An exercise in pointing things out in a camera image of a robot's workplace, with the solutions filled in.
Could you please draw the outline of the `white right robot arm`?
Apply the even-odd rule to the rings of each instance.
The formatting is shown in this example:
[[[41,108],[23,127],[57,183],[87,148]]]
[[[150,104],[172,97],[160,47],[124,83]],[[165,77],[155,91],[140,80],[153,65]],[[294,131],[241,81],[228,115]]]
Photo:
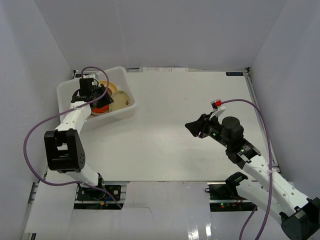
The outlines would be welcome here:
[[[307,240],[320,229],[320,199],[311,199],[297,190],[269,165],[260,151],[244,138],[244,128],[233,116],[222,122],[217,116],[202,114],[185,124],[194,137],[211,137],[223,145],[230,161],[242,172],[226,179],[226,195],[240,196],[269,213],[291,240]]]

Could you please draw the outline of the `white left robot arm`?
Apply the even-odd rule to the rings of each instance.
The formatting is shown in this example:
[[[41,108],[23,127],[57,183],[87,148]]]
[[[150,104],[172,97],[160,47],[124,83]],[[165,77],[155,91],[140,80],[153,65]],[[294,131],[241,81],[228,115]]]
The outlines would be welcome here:
[[[94,74],[79,79],[79,89],[71,98],[70,112],[54,130],[44,134],[47,165],[51,171],[72,177],[88,193],[99,200],[105,196],[102,176],[86,164],[80,132],[93,109],[103,108],[113,99]]]

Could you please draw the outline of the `beige floral round plate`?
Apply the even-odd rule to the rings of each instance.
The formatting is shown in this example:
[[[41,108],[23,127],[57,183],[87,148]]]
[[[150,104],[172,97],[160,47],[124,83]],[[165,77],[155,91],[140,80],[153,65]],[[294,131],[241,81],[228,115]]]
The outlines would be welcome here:
[[[116,91],[111,98],[113,102],[109,104],[109,112],[118,111],[130,105],[129,95],[123,90]]]

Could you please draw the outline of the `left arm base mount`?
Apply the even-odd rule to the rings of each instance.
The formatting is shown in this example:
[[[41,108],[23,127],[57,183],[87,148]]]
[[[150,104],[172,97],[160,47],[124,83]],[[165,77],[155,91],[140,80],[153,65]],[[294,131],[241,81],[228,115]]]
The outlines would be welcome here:
[[[122,186],[109,184],[103,185],[102,188],[108,193],[79,186],[73,208],[75,210],[121,210],[124,205],[121,197]]]

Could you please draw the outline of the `orange round plate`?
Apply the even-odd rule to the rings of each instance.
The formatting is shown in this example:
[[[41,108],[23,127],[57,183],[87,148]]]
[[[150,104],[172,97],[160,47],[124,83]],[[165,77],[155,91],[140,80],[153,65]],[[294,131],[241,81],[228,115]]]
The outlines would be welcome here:
[[[101,115],[109,112],[109,105],[105,105],[101,108],[94,107],[92,110],[93,115]]]

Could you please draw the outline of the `paper sheet at back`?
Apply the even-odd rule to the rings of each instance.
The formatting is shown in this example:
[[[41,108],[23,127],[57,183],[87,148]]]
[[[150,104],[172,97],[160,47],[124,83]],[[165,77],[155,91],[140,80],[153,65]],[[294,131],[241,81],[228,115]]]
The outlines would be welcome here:
[[[140,73],[146,72],[160,72],[160,73],[175,73],[175,72],[188,72],[188,67],[140,67]]]

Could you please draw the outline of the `yellow round plate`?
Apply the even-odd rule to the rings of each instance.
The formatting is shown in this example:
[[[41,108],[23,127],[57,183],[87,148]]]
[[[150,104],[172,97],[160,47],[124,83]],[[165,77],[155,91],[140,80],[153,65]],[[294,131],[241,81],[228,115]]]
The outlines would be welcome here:
[[[102,80],[102,81],[99,81],[99,84],[101,86],[103,85],[104,87],[106,87],[108,82],[106,80]],[[116,85],[114,85],[112,82],[110,82],[109,87],[107,89],[107,94],[111,97],[117,90],[118,89],[117,89]]]

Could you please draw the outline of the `white plastic bin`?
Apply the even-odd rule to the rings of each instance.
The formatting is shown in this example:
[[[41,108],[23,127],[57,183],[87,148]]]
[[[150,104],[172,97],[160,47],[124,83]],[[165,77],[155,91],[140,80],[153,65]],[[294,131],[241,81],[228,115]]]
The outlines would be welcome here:
[[[132,84],[129,82],[128,73],[122,66],[113,67],[105,70],[111,83],[116,88],[128,94],[128,105],[125,108],[105,113],[99,116],[89,116],[82,128],[83,132],[102,127],[129,117],[132,117],[137,110],[137,101],[132,92]],[[70,108],[73,93],[80,88],[79,80],[71,79],[60,83],[57,88],[57,101],[59,112]]]

